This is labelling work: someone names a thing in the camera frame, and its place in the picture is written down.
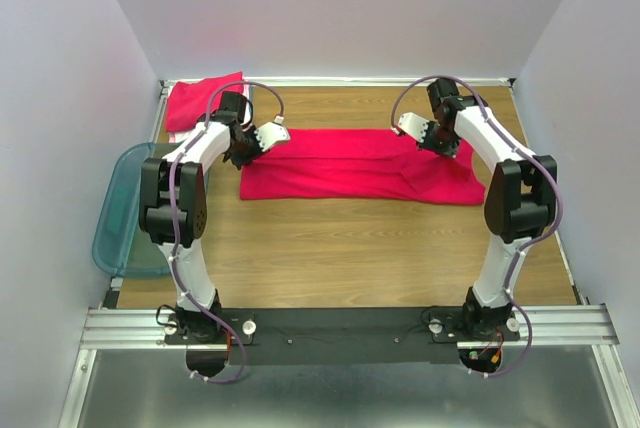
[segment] gray wall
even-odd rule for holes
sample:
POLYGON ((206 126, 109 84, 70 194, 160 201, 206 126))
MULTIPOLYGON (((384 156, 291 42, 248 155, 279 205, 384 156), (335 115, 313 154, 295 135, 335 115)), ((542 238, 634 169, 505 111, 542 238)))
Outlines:
POLYGON ((162 78, 517 76, 561 0, 119 0, 162 78))
POLYGON ((117 0, 0 0, 0 425, 57 426, 113 164, 149 136, 156 77, 117 0))
POLYGON ((558 159, 572 272, 592 302, 607 303, 640 400, 638 7, 564 0, 515 94, 531 144, 558 159))

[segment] red fabric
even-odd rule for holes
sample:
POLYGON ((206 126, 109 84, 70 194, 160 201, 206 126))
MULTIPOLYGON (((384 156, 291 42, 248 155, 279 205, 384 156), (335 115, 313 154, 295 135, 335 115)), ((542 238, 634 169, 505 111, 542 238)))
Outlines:
MULTIPOLYGON (((181 81, 176 83, 167 100, 167 118, 165 121, 167 132, 177 133, 193 129, 198 118, 206 113, 207 103, 213 92, 232 81, 242 81, 242 72, 239 71, 218 78, 207 78, 197 83, 183 83, 181 81)), ((244 86, 232 86, 227 90, 242 93, 244 86)), ((211 105, 212 112, 218 109, 221 95, 221 93, 218 94, 213 100, 211 105)))
POLYGON ((391 130, 289 130, 291 141, 243 167, 240 198, 391 198, 477 205, 484 187, 462 142, 455 159, 391 130))

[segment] pink towel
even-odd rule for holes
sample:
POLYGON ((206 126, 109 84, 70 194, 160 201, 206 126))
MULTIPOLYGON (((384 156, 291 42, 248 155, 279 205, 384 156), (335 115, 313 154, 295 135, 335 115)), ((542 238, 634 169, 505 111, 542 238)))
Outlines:
MULTIPOLYGON (((193 129, 198 118, 206 113, 207 103, 214 91, 232 81, 242 81, 242 72, 239 71, 218 78, 206 78, 197 83, 183 83, 182 81, 176 83, 167 100, 167 118, 165 121, 167 132, 177 133, 193 129)), ((244 86, 242 85, 227 88, 228 91, 236 93, 242 93, 243 89, 244 86)), ((221 96, 222 94, 220 93, 213 100, 211 104, 212 113, 218 109, 221 96)))
POLYGON ((243 167, 240 198, 390 198, 477 205, 484 187, 464 141, 455 159, 391 130, 289 130, 291 141, 243 167))

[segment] wood surface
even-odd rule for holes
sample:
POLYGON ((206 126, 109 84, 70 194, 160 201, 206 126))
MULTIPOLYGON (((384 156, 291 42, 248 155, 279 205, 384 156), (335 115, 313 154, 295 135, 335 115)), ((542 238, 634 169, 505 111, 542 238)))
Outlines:
MULTIPOLYGON (((278 88, 289 128, 389 128, 400 87, 278 88)), ((509 90, 482 87, 501 123, 524 142, 509 90)), ((254 90, 257 124, 273 118, 275 98, 254 90)), ((424 87, 399 114, 429 117, 424 87)), ((166 133, 160 140, 166 140, 166 133)), ((478 179, 488 169, 474 154, 478 179)), ((481 206, 370 199, 240 201, 240 173, 215 163, 208 192, 205 260, 223 306, 350 307, 457 305, 476 280, 488 230, 481 206)), ((555 238, 534 247, 516 297, 523 304, 575 304, 555 238)), ((170 278, 124 280, 119 308, 175 303, 170 278)))

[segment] teal basket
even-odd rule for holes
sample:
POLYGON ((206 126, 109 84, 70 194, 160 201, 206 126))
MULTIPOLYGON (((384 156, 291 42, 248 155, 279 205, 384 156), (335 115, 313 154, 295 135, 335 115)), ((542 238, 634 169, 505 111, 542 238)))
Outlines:
POLYGON ((167 260, 158 246, 138 226, 140 171, 144 160, 151 156, 161 158, 176 146, 142 143, 118 159, 93 239, 93 260, 102 271, 121 278, 148 279, 169 274, 167 260))

